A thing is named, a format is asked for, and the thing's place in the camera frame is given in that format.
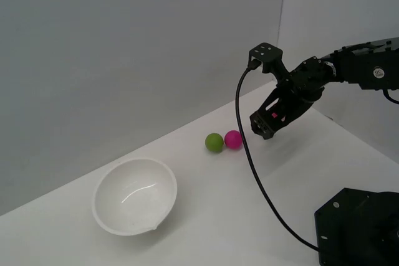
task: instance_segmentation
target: magenta ball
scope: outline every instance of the magenta ball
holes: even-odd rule
[[[227,132],[226,136],[224,137],[224,143],[228,148],[236,150],[239,149],[243,144],[243,139],[238,131],[231,130]]]

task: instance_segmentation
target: black wire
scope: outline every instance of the black wire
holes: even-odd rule
[[[395,104],[399,104],[398,100],[392,99],[391,96],[389,96],[388,90],[382,90],[382,92],[383,92],[385,98],[387,98],[389,101],[391,101],[392,103],[395,103]]]
[[[240,114],[239,114],[239,93],[240,93],[240,90],[241,90],[241,85],[243,84],[245,76],[251,70],[252,69],[251,69],[250,66],[245,70],[245,72],[243,73],[243,75],[239,79],[238,86],[237,86],[237,92],[236,92],[236,118],[237,118],[237,124],[238,124],[238,128],[239,128],[239,132],[241,134],[241,138],[243,139],[243,145],[244,145],[245,153],[246,153],[247,158],[248,158],[249,166],[251,167],[251,170],[252,170],[252,173],[253,173],[253,175],[255,177],[257,185],[259,186],[264,198],[266,199],[267,203],[269,204],[270,208],[272,209],[274,215],[276,215],[277,219],[281,222],[282,226],[285,227],[286,230],[288,230],[288,232],[290,232],[291,235],[293,235],[302,244],[310,247],[311,249],[315,250],[316,252],[321,252],[323,254],[328,254],[327,252],[324,252],[322,249],[318,248],[317,246],[315,246],[315,245],[309,243],[308,241],[306,241],[305,239],[301,238],[297,233],[295,233],[289,227],[289,225],[284,221],[284,219],[278,213],[276,207],[274,207],[273,202],[270,200],[269,196],[267,195],[267,192],[264,190],[262,182],[259,179],[259,176],[257,175],[256,169],[255,169],[255,165],[254,165],[254,163],[252,161],[251,153],[249,152],[247,140],[245,138],[245,134],[244,134],[244,130],[243,130],[243,124],[241,123],[241,117],[240,117]]]

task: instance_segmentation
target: green ball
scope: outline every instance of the green ball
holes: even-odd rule
[[[205,146],[211,152],[222,152],[223,145],[223,137],[220,134],[211,133],[205,139]]]

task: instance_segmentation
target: white tabletop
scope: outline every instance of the white tabletop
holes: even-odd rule
[[[266,190],[303,238],[315,244],[314,212],[344,187],[399,191],[399,165],[313,109],[271,140],[254,135],[248,116],[273,87],[242,98],[244,129]],[[1,216],[0,264],[318,265],[272,214],[244,150],[204,148],[208,133],[236,128],[229,103],[124,157],[160,159],[176,175],[176,204],[157,230],[119,237],[95,223],[93,189],[116,160]]]

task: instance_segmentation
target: white wall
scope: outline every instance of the white wall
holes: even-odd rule
[[[279,47],[293,69],[345,45],[399,36],[398,0],[284,0]],[[399,92],[392,92],[399,98]],[[331,83],[314,107],[399,162],[399,106],[382,92]]]
[[[281,3],[0,0],[0,214],[232,100]]]

